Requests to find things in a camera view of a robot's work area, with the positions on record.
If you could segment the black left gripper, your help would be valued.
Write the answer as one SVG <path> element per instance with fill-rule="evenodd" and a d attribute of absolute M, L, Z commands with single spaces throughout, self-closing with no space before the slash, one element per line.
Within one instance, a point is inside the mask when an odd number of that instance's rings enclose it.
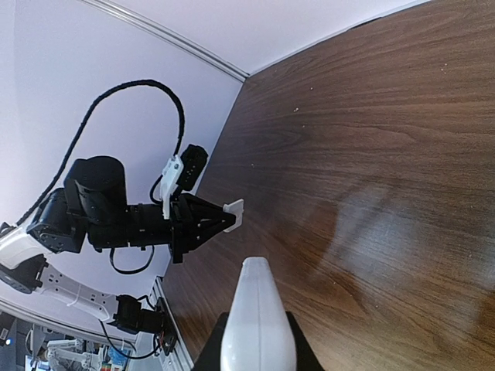
<path fill-rule="evenodd" d="M 181 264 L 183 257 L 223 232 L 235 221 L 223 208 L 189 193 L 170 202 L 172 239 L 169 244 L 172 262 Z"/>

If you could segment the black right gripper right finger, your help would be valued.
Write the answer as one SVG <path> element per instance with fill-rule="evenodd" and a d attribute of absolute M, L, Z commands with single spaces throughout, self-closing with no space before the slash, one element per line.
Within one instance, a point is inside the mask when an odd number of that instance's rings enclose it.
<path fill-rule="evenodd" d="M 324 371 L 321 363 L 313 352 L 308 340 L 300 328 L 295 316 L 286 312 L 290 328 L 295 340 L 296 349 L 296 370 L 297 371 Z"/>

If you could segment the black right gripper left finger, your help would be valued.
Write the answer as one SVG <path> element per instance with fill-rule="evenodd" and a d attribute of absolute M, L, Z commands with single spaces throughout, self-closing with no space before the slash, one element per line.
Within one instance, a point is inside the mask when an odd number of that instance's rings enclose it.
<path fill-rule="evenodd" d="M 221 343 L 228 317 L 228 312 L 220 314 L 210 337 L 194 363 L 192 371 L 220 371 Z"/>

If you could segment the white battery cover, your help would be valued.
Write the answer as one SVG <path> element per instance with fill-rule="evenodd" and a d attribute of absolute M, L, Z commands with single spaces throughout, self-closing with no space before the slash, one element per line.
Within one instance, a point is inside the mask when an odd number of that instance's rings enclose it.
<path fill-rule="evenodd" d="M 225 233 L 232 232 L 242 225 L 244 214 L 244 200 L 238 199 L 230 204 L 224 204 L 223 211 L 235 216 L 234 223 L 224 230 Z"/>

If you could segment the white remote control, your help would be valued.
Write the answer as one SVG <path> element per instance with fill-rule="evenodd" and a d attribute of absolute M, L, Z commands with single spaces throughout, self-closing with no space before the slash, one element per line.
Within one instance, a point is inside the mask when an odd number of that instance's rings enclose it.
<path fill-rule="evenodd" d="M 220 347 L 222 370 L 295 370 L 295 339 L 268 261 L 244 259 Z"/>

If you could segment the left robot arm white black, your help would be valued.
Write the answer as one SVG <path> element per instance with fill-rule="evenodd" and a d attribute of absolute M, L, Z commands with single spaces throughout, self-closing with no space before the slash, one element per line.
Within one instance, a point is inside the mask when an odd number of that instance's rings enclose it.
<path fill-rule="evenodd" d="M 190 193 L 202 170 L 202 161 L 175 156 L 162 172 L 161 202 L 130 205 L 120 161 L 109 156 L 75 161 L 63 186 L 41 202 L 27 227 L 2 226 L 2 281 L 23 294 L 47 295 L 123 332 L 163 332 L 163 313 L 143 308 L 131 295 L 89 288 L 46 257 L 77 254 L 84 242 L 97 251 L 166 245 L 172 262 L 181 263 L 190 251 L 242 223 L 242 200 L 218 206 Z"/>

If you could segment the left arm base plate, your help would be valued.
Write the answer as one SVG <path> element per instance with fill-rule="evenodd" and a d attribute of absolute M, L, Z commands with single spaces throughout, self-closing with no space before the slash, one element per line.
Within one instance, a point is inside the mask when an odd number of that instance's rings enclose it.
<path fill-rule="evenodd" d="M 163 297 L 158 297 L 154 304 L 152 323 L 153 331 L 158 336 L 161 350 L 165 356 L 171 355 L 178 343 L 179 336 Z"/>

